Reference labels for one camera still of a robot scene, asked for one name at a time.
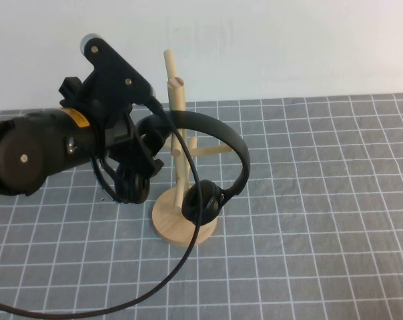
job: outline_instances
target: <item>black cable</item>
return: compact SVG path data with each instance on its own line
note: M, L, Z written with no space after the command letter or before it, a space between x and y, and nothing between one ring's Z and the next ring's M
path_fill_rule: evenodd
M160 102L158 102L157 100L154 99L152 101L152 103L154 104L154 107L157 107L157 109L159 109L158 115L160 115L162 118L164 118L167 121L167 123L171 127L173 134L177 137L179 143L182 146L182 150L185 153L185 156L187 157L189 166L191 167L191 172L193 173L193 176L194 176L194 182L195 182L195 186L197 188L197 196L199 198L199 217L197 219L197 224L195 225L194 234L193 234L193 237L191 238L191 241L189 242L187 250L183 254L181 260L179 260L179 263L169 273L169 275L167 275L167 277L164 278L163 281L158 283L153 289L151 289L147 293L144 293L143 295L141 295L140 297L138 297L134 300L128 301L126 303L122 303L120 305L116 305L114 307L109 307L109 308L95 310L95 311L80 312L80 313L59 314L59 313L41 313L41 312L26 311L26 310L12 307L10 305L5 305L5 304L0 303L1 311L5 311L7 313L12 313L14 315L20 315L23 317L28 317L28 318L33 318L33 319L56 319L56 320L82 319L82 318L88 318L88 317L97 317L100 315L107 315L109 313L120 311L120 310L129 308L129 307L133 307L134 305L137 305L138 303L141 303L142 301L151 297L152 295L157 293L162 287L164 287L176 275L176 273L182 268L183 264L187 261L187 258L191 254L192 249L194 248L200 226L202 225L202 211L203 211L202 189L200 187L200 181L199 181L197 171L195 170L195 165L194 165L193 159L191 158L191 154L187 148L186 143L182 139L182 136L179 134L179 131L177 130L173 121L164 112L163 108L161 107Z

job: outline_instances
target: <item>wooden dowel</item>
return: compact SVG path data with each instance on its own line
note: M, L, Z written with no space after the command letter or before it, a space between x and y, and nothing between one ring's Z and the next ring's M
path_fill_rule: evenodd
M172 141L171 138L167 138L163 145L163 148L170 149L172 146L171 141Z
M189 144L188 144L188 149L195 149L197 147L197 137L191 137L189 139ZM190 170L189 162L185 158L185 188L184 192L186 192L189 189L189 170Z
M174 77L169 79L167 82L167 93L169 95L169 108L171 110L185 111L185 85L181 78ZM182 129L178 129L178 131L183 135ZM174 157L182 154L182 146L175 135L172 135L170 152Z
M233 149L231 149L230 146L228 145L214 145L212 147L202 147L202 148L194 148L194 149L189 149L189 152L191 153L192 157L198 157L200 155L215 155L217 153L227 153L227 152L232 152Z
M164 51L164 61L166 63L167 78L171 79L177 77L175 57L173 56L173 51L171 49Z
M175 160L175 177L176 188L173 206L176 211L180 211L182 207L183 192L185 188L185 155L174 157Z

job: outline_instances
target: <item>ear cushion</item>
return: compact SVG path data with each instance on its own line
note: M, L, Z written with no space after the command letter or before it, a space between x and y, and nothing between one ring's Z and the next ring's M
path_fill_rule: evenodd
M115 192L130 203L143 203L149 194L149 179L120 164L116 171L121 183L115 183Z
M209 180L200 181L201 195L203 201L203 212L201 225L214 220L220 213L218 197L220 196L216 184ZM197 223L199 215L199 199L197 196L197 187L193 185L189 188L182 201L182 215L192 223Z

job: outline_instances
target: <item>gray grid mat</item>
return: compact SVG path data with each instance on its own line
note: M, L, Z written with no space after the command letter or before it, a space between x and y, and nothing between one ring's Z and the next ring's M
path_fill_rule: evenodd
M187 108L243 134L250 181L165 289L100 319L403 319L403 94ZM198 137L199 146L218 143ZM172 185L171 157L160 158L143 205L112 203L88 165L31 197L0 197L0 301L86 311L162 280L183 249L159 239L149 218ZM225 187L241 165L224 154L197 167Z

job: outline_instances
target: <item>wooden stand base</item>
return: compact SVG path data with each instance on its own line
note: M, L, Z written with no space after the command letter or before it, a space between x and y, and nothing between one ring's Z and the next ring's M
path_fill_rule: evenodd
M154 204L153 224L155 230L167 242L187 247L194 234L195 225L185 219L173 206L175 187L164 192ZM215 231L218 218L200 227L196 244L202 243Z

